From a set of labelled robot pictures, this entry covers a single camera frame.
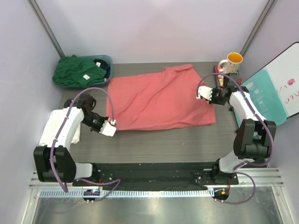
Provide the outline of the pink t-shirt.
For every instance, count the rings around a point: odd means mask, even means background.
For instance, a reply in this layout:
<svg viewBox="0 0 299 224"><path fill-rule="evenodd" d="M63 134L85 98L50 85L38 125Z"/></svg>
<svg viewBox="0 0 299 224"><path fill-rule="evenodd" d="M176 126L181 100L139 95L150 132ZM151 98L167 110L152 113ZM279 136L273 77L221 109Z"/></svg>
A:
<svg viewBox="0 0 299 224"><path fill-rule="evenodd" d="M118 131L214 124L214 105L196 99L200 81L192 64L165 67L158 73L112 78L106 115L115 118Z"/></svg>

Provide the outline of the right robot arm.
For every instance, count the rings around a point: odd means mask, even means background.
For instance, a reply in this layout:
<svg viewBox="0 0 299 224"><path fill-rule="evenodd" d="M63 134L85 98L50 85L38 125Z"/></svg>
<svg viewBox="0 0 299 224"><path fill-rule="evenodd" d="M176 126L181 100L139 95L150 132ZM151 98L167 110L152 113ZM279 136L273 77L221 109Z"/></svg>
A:
<svg viewBox="0 0 299 224"><path fill-rule="evenodd" d="M212 166L210 176L216 184L233 179L235 171L244 165L266 166L271 160L277 128L275 122L268 121L260 114L248 89L238 84L237 74L224 77L223 89L212 89L209 101L220 105L229 103L241 119L241 125L232 152L218 159Z"/></svg>

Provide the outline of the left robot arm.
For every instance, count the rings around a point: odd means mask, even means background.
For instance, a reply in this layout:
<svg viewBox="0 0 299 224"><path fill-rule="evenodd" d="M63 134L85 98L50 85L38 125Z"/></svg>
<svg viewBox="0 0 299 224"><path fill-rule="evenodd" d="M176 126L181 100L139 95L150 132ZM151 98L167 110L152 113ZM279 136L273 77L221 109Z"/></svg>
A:
<svg viewBox="0 0 299 224"><path fill-rule="evenodd" d="M91 163L76 163L70 155L72 143L79 142L80 125L91 131L113 136L116 128L108 117L93 112L96 100L89 94L82 94L77 101L68 99L63 109L53 110L46 123L39 145L34 149L37 176L41 182L56 182L52 168L63 183L83 178L89 186L95 186L100 175Z"/></svg>

